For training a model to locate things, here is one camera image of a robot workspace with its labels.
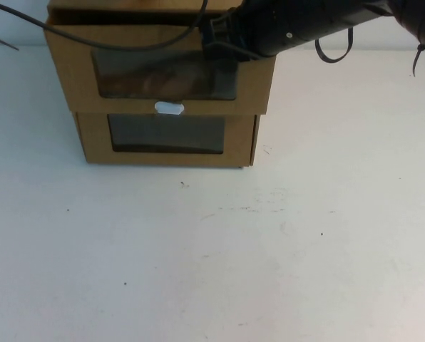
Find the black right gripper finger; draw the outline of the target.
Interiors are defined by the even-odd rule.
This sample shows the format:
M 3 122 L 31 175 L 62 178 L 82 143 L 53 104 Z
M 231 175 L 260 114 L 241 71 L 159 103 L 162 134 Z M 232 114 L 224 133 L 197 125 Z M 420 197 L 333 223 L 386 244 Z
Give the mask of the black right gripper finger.
M 203 55 L 207 61 L 231 60 L 238 61 L 239 55 L 233 45 L 214 41 L 203 44 Z

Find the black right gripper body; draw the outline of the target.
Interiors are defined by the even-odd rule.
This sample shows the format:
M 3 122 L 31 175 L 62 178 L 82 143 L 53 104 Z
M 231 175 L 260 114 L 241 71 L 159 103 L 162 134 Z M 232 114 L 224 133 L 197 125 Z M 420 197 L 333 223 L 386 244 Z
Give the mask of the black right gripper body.
M 209 19 L 200 25 L 200 35 L 203 44 L 214 41 L 225 42 L 235 47 L 239 55 L 237 62 L 256 61 L 260 55 L 250 50 L 247 32 L 242 27 L 236 8 L 231 8 L 217 18 Z

